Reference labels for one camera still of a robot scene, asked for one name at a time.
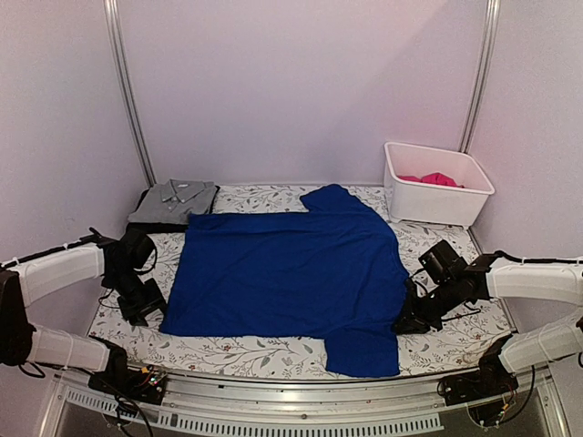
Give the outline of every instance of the wall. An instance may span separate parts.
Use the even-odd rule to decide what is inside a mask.
[[[486,2],[120,2],[160,181],[381,184],[387,139],[457,149]]]
[[[502,2],[496,50],[470,154],[496,194],[475,225],[485,250],[518,256],[583,254],[583,4]],[[516,300],[519,328],[572,309]],[[551,365],[573,435],[583,429],[576,359]]]
[[[145,188],[101,2],[0,1],[0,259],[87,234],[119,236]],[[98,281],[33,304],[29,318],[84,335]],[[0,435],[31,436],[47,380],[0,367]]]

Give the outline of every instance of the floral patterned surface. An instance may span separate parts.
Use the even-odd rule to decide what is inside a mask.
[[[304,211],[299,197],[317,187],[233,186],[223,187],[214,212]],[[348,187],[351,194],[372,207],[388,221],[384,189]],[[399,240],[399,253],[405,267],[416,271],[417,258],[440,239],[446,239],[466,260],[477,253],[469,235],[459,227],[403,221],[390,223]],[[179,265],[184,234],[151,236],[158,248],[158,263],[143,277],[156,279],[167,299]],[[417,277],[429,289],[431,281]],[[345,376],[325,370],[323,340],[294,338],[202,338],[174,337],[162,334],[158,326],[162,315],[151,314],[149,327],[132,327],[115,309],[117,293],[104,301],[91,327],[91,335],[111,340],[128,351],[135,362],[151,363],[176,370],[190,370],[224,375],[277,379],[338,379]],[[480,355],[497,338],[509,333],[509,325],[497,301],[479,301],[481,313],[445,323],[441,331],[425,335],[399,336],[401,375],[420,375],[451,371],[477,364]],[[456,309],[448,317],[463,314]]]

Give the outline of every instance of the blue cloth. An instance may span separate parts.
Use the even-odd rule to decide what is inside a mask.
[[[309,212],[190,216],[160,331],[314,337],[328,371],[398,374],[391,325],[408,275],[393,231],[338,185],[302,203]]]

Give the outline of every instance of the blue sleeve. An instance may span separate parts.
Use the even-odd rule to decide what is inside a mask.
[[[399,345],[388,324],[340,328],[324,339],[327,371],[355,378],[399,374]]]
[[[373,212],[376,215],[360,199],[337,184],[316,189],[300,199],[310,212]]]

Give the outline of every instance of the white plastic bin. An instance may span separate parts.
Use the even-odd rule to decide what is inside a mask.
[[[466,154],[405,143],[384,144],[384,192],[393,222],[443,223],[468,228],[476,220],[494,187],[476,161]],[[443,173],[463,188],[410,182],[399,176],[422,178]]]

